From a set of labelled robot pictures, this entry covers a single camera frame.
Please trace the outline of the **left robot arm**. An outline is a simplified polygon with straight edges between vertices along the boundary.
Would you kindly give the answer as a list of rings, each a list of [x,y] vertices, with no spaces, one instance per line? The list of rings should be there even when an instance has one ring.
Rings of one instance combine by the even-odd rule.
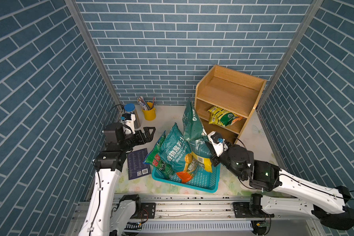
[[[115,187],[127,155],[135,146],[153,140],[155,127],[135,130],[122,123],[111,123],[103,129],[105,149],[94,159],[94,188],[79,235],[120,236],[131,217],[141,213],[139,195],[123,196],[113,207]]]

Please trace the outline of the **teal and orange soil bag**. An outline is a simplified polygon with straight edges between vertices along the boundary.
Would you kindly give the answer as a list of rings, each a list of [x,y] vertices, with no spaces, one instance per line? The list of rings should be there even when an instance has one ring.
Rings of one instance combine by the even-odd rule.
[[[198,163],[193,157],[189,143],[184,139],[175,123],[161,145],[159,155],[172,166],[181,183],[191,181],[198,170]]]

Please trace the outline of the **small green red-lettered soil bag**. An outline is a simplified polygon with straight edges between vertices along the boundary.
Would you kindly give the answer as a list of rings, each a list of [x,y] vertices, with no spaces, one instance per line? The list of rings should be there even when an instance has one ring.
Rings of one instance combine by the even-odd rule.
[[[146,156],[143,163],[155,167],[158,171],[161,172],[161,174],[163,175],[163,179],[168,180],[175,174],[175,172],[172,166],[167,162],[165,162],[159,154],[161,146],[164,143],[165,139],[166,139],[166,134],[165,132],[163,132],[163,134],[156,142],[152,151]]]

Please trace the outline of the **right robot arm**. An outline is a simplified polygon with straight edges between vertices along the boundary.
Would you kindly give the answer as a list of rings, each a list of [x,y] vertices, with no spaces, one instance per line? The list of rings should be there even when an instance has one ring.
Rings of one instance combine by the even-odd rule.
[[[205,144],[212,154],[212,164],[223,165],[241,183],[247,181],[248,189],[291,196],[288,199],[253,194],[249,204],[253,217],[300,215],[317,219],[335,230],[347,231],[354,227],[354,209],[346,205],[353,197],[347,187],[330,188],[298,178],[269,162],[255,160],[253,152],[245,147],[223,140]]]

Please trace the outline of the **dark green soil bag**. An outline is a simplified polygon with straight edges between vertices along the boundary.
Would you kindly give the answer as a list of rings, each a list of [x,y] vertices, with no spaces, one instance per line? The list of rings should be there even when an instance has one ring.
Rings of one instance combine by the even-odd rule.
[[[210,158],[212,152],[208,147],[206,130],[194,107],[193,100],[188,100],[183,114],[183,137],[188,142],[192,155],[206,172],[212,173]]]

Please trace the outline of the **yellow green fertilizer bag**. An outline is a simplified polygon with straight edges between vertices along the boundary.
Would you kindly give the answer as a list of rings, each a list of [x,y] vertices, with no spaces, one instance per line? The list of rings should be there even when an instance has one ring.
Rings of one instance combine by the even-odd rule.
[[[238,116],[217,106],[212,106],[208,109],[208,112],[210,113],[209,124],[214,124],[221,127],[231,126],[243,119],[242,116]]]

